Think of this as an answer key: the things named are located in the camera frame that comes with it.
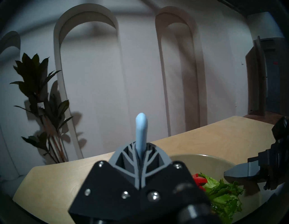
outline red pepper slice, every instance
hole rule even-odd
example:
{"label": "red pepper slice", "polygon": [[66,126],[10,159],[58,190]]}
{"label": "red pepper slice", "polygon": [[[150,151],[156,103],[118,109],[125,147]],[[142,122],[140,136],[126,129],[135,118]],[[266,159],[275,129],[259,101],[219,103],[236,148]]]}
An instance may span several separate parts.
{"label": "red pepper slice", "polygon": [[203,177],[193,177],[193,179],[196,182],[197,186],[201,186],[208,183],[207,179]]}

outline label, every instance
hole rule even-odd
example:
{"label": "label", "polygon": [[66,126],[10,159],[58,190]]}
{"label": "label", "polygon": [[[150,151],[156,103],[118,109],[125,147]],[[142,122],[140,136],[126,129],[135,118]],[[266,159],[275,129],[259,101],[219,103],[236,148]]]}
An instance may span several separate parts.
{"label": "label", "polygon": [[44,107],[44,102],[37,103],[37,106],[38,106],[39,108],[45,109],[45,107]]}

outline beige bowl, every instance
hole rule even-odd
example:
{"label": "beige bowl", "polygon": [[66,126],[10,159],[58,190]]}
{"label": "beige bowl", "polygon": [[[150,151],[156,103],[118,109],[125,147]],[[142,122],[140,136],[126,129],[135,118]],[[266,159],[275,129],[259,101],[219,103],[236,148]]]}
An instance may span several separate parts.
{"label": "beige bowl", "polygon": [[[222,178],[224,179],[224,172],[234,166],[234,164],[229,161],[199,154],[175,155],[171,156],[171,160],[184,162],[191,174],[202,172],[218,181]],[[239,198],[242,202],[242,212],[236,212],[234,214],[233,222],[238,221],[261,206],[260,193],[246,196],[246,192],[244,191]]]}

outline potted plant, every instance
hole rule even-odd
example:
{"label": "potted plant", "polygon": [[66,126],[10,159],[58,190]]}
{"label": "potted plant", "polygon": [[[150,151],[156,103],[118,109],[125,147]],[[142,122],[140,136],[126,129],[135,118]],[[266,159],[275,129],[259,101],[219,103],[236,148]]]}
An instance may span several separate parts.
{"label": "potted plant", "polygon": [[23,54],[22,62],[16,61],[17,67],[13,66],[16,72],[21,75],[23,81],[15,81],[11,84],[19,85],[20,91],[28,97],[30,102],[30,110],[22,108],[29,113],[34,114],[39,118],[44,132],[37,136],[22,137],[24,141],[31,145],[45,150],[55,163],[68,161],[60,139],[61,127],[72,117],[64,117],[64,112],[69,107],[69,101],[65,100],[57,104],[55,95],[51,95],[48,99],[48,94],[43,94],[43,89],[49,80],[59,71],[52,71],[45,75],[48,66],[48,58],[45,58],[41,63],[39,56],[35,54],[31,59],[27,54]]}

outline light blue cylinder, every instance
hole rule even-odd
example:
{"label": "light blue cylinder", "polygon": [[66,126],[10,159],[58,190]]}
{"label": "light blue cylinder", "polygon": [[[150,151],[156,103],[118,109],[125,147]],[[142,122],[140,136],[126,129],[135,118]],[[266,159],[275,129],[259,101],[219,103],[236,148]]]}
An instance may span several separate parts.
{"label": "light blue cylinder", "polygon": [[147,117],[144,113],[136,116],[136,152],[142,162],[147,148]]}

